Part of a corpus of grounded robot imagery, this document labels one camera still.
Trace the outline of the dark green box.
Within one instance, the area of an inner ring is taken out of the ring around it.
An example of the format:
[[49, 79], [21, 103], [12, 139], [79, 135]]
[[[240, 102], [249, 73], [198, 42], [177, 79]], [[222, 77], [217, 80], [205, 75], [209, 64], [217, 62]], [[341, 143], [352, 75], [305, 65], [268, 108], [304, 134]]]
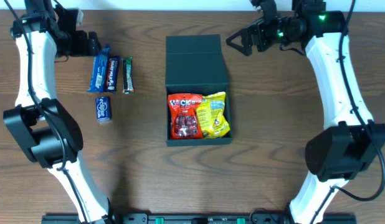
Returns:
[[167, 36], [165, 89], [167, 96], [226, 92], [224, 116], [231, 124], [229, 80], [220, 35]]

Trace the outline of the yellow candy bag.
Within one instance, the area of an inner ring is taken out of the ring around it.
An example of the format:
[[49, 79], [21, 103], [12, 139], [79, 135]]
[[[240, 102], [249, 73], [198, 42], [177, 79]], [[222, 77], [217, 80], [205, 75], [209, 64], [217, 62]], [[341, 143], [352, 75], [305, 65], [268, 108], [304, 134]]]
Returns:
[[196, 109], [196, 115], [204, 139], [222, 138], [230, 131], [229, 123], [224, 117], [226, 92], [202, 97]]

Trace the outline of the red candy bag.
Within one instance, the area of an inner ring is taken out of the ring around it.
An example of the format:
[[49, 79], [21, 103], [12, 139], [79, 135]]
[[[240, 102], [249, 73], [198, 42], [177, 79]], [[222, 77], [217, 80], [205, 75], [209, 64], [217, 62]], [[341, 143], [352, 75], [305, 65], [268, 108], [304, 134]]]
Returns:
[[196, 110], [201, 103], [202, 95], [199, 94], [176, 93], [168, 95], [172, 139], [203, 138], [196, 115]]

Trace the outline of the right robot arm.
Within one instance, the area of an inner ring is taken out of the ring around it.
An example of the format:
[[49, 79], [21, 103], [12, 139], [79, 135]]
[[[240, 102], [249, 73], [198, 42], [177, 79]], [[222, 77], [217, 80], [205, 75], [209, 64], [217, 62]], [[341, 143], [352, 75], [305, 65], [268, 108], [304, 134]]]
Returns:
[[381, 183], [385, 188], [385, 124], [375, 123], [357, 83], [349, 53], [350, 14], [329, 11], [324, 1], [294, 1], [293, 16], [283, 17], [274, 0], [253, 0], [263, 15], [239, 30], [241, 43], [229, 37], [226, 43], [244, 55], [273, 45], [306, 56], [315, 73], [324, 113], [323, 131], [305, 146], [308, 174], [297, 196], [287, 204], [275, 223], [351, 223], [352, 218], [326, 215], [335, 195], [373, 160], [379, 159]]

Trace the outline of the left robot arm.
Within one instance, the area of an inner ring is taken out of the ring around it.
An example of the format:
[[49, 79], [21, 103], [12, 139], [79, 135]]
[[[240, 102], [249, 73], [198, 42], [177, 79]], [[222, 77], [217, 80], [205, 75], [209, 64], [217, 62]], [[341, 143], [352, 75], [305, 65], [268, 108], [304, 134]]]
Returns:
[[20, 56], [20, 85], [15, 107], [3, 113], [4, 124], [31, 162], [48, 170], [63, 186], [77, 216], [52, 222], [122, 223], [110, 200], [95, 184], [83, 159], [79, 125], [57, 99], [55, 69], [59, 57], [97, 56], [95, 32], [78, 30], [80, 9], [58, 1], [25, 0], [26, 14], [11, 28]]

